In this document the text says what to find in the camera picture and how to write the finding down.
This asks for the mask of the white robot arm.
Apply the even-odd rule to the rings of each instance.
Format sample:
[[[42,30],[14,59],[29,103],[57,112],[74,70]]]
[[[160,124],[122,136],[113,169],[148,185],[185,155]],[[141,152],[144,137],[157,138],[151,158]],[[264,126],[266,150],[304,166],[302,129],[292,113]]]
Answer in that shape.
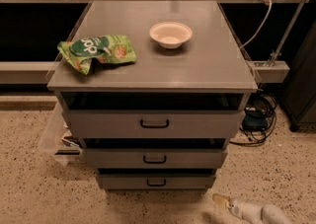
[[[215,193],[212,200],[234,217],[249,224],[292,224],[284,212],[273,204],[259,205],[240,197]]]

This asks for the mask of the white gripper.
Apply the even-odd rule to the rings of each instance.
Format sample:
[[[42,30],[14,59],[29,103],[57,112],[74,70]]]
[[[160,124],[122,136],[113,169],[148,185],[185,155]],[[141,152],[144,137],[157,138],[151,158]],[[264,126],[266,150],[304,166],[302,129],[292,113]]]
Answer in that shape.
[[[262,221],[262,207],[245,199],[215,193],[212,200],[221,208],[229,208],[230,213],[247,221],[249,224],[264,224]]]

